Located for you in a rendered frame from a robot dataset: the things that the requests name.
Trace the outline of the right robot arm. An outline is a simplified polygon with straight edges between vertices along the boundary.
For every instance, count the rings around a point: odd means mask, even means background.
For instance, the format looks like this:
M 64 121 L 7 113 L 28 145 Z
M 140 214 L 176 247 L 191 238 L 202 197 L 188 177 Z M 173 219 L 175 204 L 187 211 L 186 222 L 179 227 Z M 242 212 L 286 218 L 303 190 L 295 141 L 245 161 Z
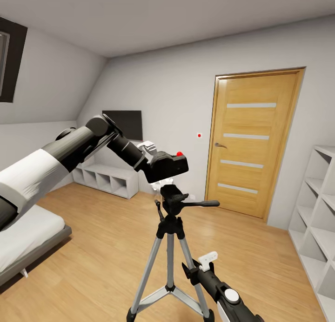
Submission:
M 200 283 L 217 304 L 223 322 L 265 322 L 257 314 L 254 315 L 245 305 L 239 293 L 225 282 L 221 282 L 214 274 L 212 261 L 218 258 L 217 252 L 193 259 L 195 268 L 189 269 L 184 263 L 182 267 L 192 285 Z

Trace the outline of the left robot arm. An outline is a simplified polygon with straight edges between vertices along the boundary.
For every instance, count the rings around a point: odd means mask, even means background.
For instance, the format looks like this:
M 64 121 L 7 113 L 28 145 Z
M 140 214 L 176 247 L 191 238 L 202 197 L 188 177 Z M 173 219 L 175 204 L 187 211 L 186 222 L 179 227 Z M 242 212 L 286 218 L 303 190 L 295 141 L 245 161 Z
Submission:
M 109 117 L 97 114 L 85 126 L 64 130 L 54 142 L 0 172 L 0 232 L 105 145 L 135 171 L 158 177 L 145 157 L 146 151 L 157 154 L 154 143 L 146 141 L 136 147 Z

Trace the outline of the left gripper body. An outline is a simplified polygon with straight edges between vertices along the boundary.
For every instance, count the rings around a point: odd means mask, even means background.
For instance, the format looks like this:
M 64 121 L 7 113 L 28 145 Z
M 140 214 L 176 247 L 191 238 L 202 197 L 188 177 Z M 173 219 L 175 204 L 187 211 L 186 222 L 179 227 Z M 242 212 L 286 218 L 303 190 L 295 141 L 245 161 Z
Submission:
M 122 158 L 137 172 L 139 172 L 148 162 L 148 159 L 142 154 L 142 151 L 131 141 L 128 141 L 128 144 L 117 154 L 117 156 Z

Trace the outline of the camera tripod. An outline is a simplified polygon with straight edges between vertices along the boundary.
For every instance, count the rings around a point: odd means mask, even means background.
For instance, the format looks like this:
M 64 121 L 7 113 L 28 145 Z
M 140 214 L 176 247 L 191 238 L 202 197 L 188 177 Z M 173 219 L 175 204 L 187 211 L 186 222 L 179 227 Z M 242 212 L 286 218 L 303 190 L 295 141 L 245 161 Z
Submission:
M 185 234 L 183 232 L 181 217 L 177 217 L 177 215 L 179 215 L 184 207 L 219 207 L 220 202 L 214 200 L 196 203 L 184 203 L 182 201 L 185 200 L 189 196 L 189 194 L 183 194 L 175 184 L 165 184 L 164 187 L 160 188 L 160 192 L 161 196 L 165 198 L 162 204 L 164 210 L 167 212 L 167 217 L 165 218 L 160 210 L 160 202 L 158 200 L 155 200 L 154 203 L 158 208 L 157 212 L 160 217 L 160 224 L 158 225 L 154 244 L 149 255 L 147 264 L 145 265 L 145 269 L 143 271 L 143 275 L 141 277 L 135 299 L 133 300 L 131 309 L 127 314 L 127 322 L 134 322 L 134 319 L 138 313 L 140 313 L 145 308 L 150 307 L 154 302 L 165 298 L 167 295 L 173 295 L 178 298 L 182 303 L 188 305 L 195 312 L 200 314 L 205 322 L 214 322 L 213 311 L 211 309 L 208 309 L 208 305 L 200 283 L 194 285 L 199 302 L 197 302 L 193 297 L 189 296 L 186 292 L 182 291 L 174 285 L 174 234 L 176 234 L 178 236 L 178 239 L 180 240 L 181 249 L 183 251 L 188 268 L 195 268 L 194 262 L 192 260 L 192 255 L 185 239 Z M 158 289 L 156 292 L 153 292 L 152 294 L 147 296 L 145 299 L 141 300 L 141 296 L 151 273 L 156 254 L 165 234 L 167 234 L 167 284 L 162 288 Z

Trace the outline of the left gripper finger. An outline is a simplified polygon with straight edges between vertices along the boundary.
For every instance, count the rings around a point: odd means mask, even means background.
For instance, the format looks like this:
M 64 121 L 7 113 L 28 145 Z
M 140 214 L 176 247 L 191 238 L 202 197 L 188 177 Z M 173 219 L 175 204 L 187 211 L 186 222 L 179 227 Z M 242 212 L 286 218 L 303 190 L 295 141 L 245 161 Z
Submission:
M 141 169 L 144 172 L 146 172 L 147 174 L 157 178 L 158 175 L 156 174 L 156 172 L 149 166 L 149 164 L 145 164 L 144 167 Z

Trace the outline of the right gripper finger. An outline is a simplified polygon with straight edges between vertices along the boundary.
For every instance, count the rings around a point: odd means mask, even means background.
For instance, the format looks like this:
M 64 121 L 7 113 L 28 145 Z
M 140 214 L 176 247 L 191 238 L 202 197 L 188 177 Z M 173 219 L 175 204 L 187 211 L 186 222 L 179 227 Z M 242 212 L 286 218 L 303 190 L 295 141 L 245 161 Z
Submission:
M 194 260 L 194 259 L 193 259 L 193 262 L 194 262 L 195 268 L 196 268 L 196 267 L 199 267 L 199 266 L 201 265 L 198 261 L 196 261 L 196 260 Z
M 187 279 L 190 279 L 190 269 L 184 263 L 182 263 L 182 267 L 183 267 L 184 272 L 187 276 Z

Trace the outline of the digital camera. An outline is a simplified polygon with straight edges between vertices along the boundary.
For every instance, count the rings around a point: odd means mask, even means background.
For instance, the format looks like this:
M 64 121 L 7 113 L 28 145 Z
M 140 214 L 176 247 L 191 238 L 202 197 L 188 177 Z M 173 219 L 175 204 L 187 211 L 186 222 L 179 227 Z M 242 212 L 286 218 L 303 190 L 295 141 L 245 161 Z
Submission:
M 155 178 L 144 172 L 149 184 L 189 171 L 187 158 L 180 151 L 177 155 L 173 156 L 164 151 L 158 151 L 156 155 L 153 155 L 151 162 L 148 164 L 158 175 Z

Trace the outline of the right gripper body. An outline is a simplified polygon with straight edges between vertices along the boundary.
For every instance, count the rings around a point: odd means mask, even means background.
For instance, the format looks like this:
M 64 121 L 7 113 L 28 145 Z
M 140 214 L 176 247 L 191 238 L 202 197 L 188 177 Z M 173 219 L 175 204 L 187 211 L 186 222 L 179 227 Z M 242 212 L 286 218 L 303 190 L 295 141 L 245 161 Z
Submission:
M 209 263 L 210 270 L 203 271 L 199 267 L 190 269 L 190 282 L 192 285 L 196 285 L 200 283 L 208 293 L 208 283 L 212 278 L 217 278 L 214 274 L 214 264 L 212 262 Z

